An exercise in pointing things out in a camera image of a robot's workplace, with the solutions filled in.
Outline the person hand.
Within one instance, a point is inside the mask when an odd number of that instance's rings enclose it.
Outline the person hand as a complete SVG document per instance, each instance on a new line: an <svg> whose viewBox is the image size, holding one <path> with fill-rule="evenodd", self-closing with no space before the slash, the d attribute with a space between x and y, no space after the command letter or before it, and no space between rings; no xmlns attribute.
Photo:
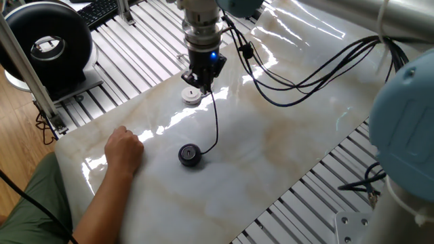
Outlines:
<svg viewBox="0 0 434 244"><path fill-rule="evenodd" d="M108 170L133 176L142 162L144 145L125 126L116 128L104 147Z"/></svg>

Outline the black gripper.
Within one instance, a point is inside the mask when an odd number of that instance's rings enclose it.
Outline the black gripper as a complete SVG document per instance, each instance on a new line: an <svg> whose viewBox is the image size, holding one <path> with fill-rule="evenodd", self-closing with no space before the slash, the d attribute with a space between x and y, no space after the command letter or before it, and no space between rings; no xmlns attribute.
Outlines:
<svg viewBox="0 0 434 244"><path fill-rule="evenodd" d="M226 63L226 57L216 48L209 52L189 50L189 70L181 74L181 78L189 85L200 89L202 94L212 91L213 80L219 76Z"/></svg>

